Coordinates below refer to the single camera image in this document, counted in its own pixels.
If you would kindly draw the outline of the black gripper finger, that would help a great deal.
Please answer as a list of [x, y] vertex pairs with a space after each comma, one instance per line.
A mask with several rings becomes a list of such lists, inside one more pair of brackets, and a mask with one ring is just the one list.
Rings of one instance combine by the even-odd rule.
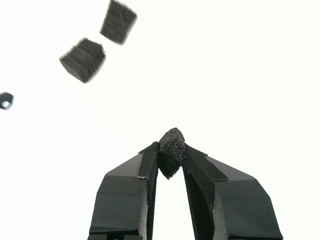
[[195, 239], [283, 239], [271, 198], [253, 176], [189, 145], [182, 169]]
[[159, 143], [105, 174], [97, 191], [90, 240], [153, 238]]

